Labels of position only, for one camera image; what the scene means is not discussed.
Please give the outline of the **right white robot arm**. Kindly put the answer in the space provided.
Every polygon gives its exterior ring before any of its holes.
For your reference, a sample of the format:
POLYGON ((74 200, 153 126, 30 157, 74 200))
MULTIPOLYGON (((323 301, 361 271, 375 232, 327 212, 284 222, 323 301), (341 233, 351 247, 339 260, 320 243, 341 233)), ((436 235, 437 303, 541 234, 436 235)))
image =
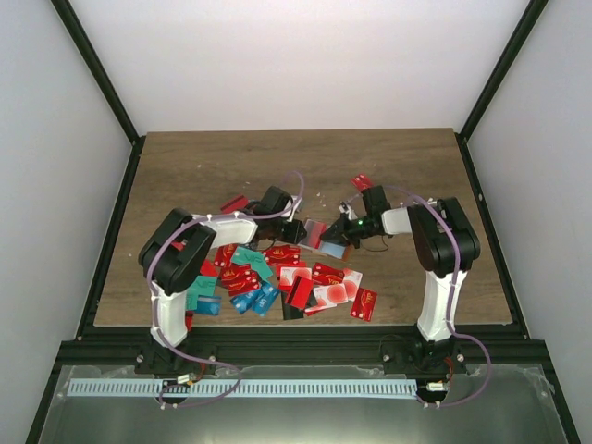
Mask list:
POLYGON ((340 206, 338 219, 320 236, 324 242, 359 248, 375 236, 413 236, 420 265, 425 270, 425 296, 417 329, 423 341, 411 349, 413 366, 424 373, 444 361, 438 342, 455 335, 454 316, 462 284, 480 256, 480 241, 459 200, 449 197, 425 200, 413 193, 394 207, 386 188, 360 191, 365 215, 354 216, 351 206, 340 206))

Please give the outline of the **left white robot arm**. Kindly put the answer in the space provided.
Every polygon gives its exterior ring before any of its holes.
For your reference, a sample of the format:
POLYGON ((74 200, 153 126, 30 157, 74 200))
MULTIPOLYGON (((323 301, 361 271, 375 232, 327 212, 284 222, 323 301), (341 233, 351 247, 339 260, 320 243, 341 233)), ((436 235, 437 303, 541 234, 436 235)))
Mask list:
POLYGON ((185 299, 212 249, 271 240, 295 244, 305 236, 295 218, 302 194, 291 195, 277 186, 259 200, 222 207, 217 215, 195 215, 172 209, 141 248, 138 262, 151 292, 151 335, 159 343, 157 363, 170 374, 189 362, 185 299))

